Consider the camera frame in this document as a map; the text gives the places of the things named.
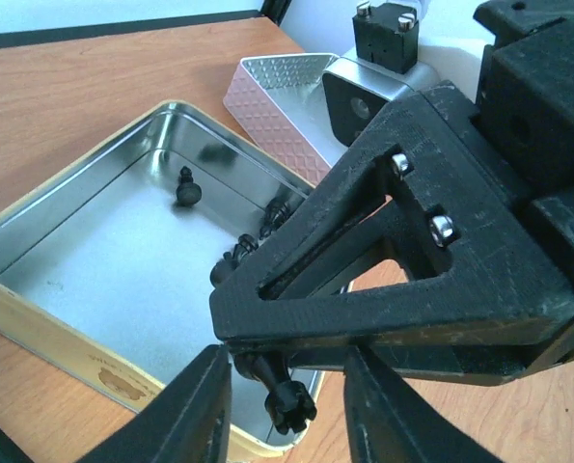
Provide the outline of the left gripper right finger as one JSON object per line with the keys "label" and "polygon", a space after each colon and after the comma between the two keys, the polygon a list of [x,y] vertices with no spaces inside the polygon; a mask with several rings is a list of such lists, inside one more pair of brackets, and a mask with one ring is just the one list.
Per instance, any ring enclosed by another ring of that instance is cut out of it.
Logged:
{"label": "left gripper right finger", "polygon": [[369,348],[344,365],[344,412],[353,462],[498,462],[440,415]]}

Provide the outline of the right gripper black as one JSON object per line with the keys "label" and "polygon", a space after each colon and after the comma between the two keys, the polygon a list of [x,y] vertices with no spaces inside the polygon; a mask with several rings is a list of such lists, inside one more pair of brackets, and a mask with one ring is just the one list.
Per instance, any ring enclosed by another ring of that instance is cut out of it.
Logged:
{"label": "right gripper black", "polygon": [[425,216],[428,289],[460,312],[425,351],[438,381],[511,381],[574,361],[574,1],[488,1],[475,103],[426,101],[451,148]]}

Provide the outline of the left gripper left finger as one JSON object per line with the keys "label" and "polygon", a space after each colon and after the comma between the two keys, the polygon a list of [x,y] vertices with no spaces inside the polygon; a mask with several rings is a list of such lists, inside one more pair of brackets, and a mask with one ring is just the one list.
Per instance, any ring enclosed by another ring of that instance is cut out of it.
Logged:
{"label": "left gripper left finger", "polygon": [[205,348],[141,413],[100,445],[102,462],[224,462],[231,421],[227,348]]}

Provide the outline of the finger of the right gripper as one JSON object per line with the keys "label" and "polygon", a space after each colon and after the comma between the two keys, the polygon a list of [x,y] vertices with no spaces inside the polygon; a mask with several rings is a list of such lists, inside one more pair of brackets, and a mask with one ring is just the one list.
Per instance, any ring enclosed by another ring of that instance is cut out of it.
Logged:
{"label": "finger of the right gripper", "polygon": [[431,104],[386,104],[211,294],[235,347],[530,345],[574,290]]}
{"label": "finger of the right gripper", "polygon": [[[292,368],[340,371],[349,348],[314,347],[290,352]],[[497,386],[524,375],[526,367],[508,346],[376,346],[375,354],[405,378]]]}

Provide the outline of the black queen piece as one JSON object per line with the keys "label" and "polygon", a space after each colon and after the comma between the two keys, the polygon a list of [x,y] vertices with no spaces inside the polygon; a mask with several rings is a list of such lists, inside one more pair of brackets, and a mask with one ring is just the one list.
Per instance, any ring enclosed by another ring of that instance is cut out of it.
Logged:
{"label": "black queen piece", "polygon": [[303,432],[308,421],[316,418],[314,400],[302,382],[291,378],[282,353],[246,352],[236,354],[233,361],[241,376],[266,388],[264,408],[278,433]]}

